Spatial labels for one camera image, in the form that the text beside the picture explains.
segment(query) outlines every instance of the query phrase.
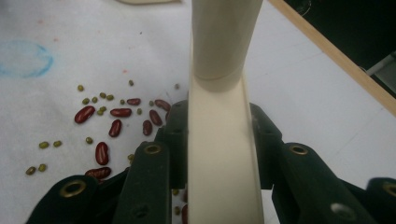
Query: metal rivet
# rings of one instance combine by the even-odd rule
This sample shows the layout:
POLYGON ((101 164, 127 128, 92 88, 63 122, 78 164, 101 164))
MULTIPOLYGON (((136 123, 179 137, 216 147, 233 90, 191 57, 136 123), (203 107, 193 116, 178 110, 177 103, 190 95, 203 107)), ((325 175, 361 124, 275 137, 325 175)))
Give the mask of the metal rivet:
POLYGON ((145 147, 145 152, 147 154, 157 154, 161 152, 161 148, 157 145, 145 147))
POLYGON ((356 213, 352 208, 342 204, 342 203, 332 203, 330 205, 332 211, 341 219, 346 221, 356 220, 356 213))
POLYGON ((290 149, 290 151, 291 151, 292 153, 297 154, 297 155, 303 156, 303 155, 308 154, 308 149, 306 149, 306 148, 304 148, 304 147, 291 146, 289 149, 290 149))
POLYGON ((64 198, 74 197, 80 194, 86 187, 87 184, 84 181, 80 179, 72 180, 61 188, 59 194, 64 198))
POLYGON ((385 182, 382 188, 393 197, 396 197, 396 184, 385 182))

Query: blue ink mark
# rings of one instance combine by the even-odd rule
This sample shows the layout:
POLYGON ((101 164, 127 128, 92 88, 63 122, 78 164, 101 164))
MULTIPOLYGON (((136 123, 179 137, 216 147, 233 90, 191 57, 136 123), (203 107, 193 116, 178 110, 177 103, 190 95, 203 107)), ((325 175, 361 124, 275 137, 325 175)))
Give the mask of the blue ink mark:
POLYGON ((53 58, 42 46, 14 40, 0 43, 0 76, 40 77, 52 66, 53 58))

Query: wooden board edge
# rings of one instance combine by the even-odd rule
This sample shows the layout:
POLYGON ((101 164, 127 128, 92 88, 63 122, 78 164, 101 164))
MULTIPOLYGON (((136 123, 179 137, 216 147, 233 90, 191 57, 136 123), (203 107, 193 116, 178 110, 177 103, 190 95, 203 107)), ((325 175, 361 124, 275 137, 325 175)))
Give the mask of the wooden board edge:
POLYGON ((354 64, 341 50, 315 29, 308 21, 294 11, 284 0, 268 0, 289 21, 291 21, 303 34, 316 44, 338 66, 347 72, 356 82, 367 90, 382 106, 396 117, 396 99, 380 87, 374 80, 367 76, 354 64))

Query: white plastic channel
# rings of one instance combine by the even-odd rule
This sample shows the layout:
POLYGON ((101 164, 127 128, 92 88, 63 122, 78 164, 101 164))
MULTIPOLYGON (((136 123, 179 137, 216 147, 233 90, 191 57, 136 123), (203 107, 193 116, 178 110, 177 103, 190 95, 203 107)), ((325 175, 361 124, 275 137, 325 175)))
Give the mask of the white plastic channel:
POLYGON ((118 0, 118 1, 132 5, 176 2, 176 0, 118 0))
POLYGON ((263 223, 243 74, 262 0, 192 2, 188 189, 190 224, 263 223))

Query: red kidney bean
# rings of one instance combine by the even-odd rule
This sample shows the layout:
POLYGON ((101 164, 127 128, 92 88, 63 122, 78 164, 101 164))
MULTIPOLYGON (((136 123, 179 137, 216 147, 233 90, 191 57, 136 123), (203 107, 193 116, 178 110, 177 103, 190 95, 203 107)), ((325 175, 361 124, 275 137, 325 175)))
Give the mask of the red kidney bean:
POLYGON ((94 112, 95 112, 95 107, 91 105, 85 106, 75 115, 75 122, 76 123, 85 122, 94 112))
POLYGON ((95 177, 98 180, 106 178, 106 177, 110 176, 110 174, 111 174, 110 167, 102 167, 102 168, 99 168, 99 169, 91 169, 91 170, 85 172, 85 175, 93 176, 93 177, 95 177))
POLYGON ((183 224, 188 224, 188 220, 189 220, 189 205, 186 204, 184 205, 183 209, 181 209, 181 223, 183 224))
POLYGON ((150 110, 148 113, 153 124, 157 126, 163 125, 163 121, 161 120, 160 115, 157 113, 157 111, 150 110))
POLYGON ((96 146, 95 158, 96 161, 101 165, 108 164, 108 146, 106 143, 100 142, 96 146))
POLYGON ((117 137, 119 136, 121 132, 121 127, 122 127, 122 122, 119 119, 116 119, 113 121, 111 124, 110 131, 108 131, 108 135, 111 137, 117 137))
POLYGON ((164 100, 155 100, 154 104, 166 111, 171 110, 171 106, 164 100))
POLYGON ((127 118, 132 115, 132 109, 130 108, 112 109, 110 111, 110 114, 114 117, 127 118))
POLYGON ((133 98, 126 101, 128 105, 140 105, 140 102, 142 102, 140 98, 133 98))
POLYGON ((148 119, 146 119, 143 122, 143 134, 145 136, 149 136, 149 135, 151 135, 151 133, 152 133, 152 124, 148 119))

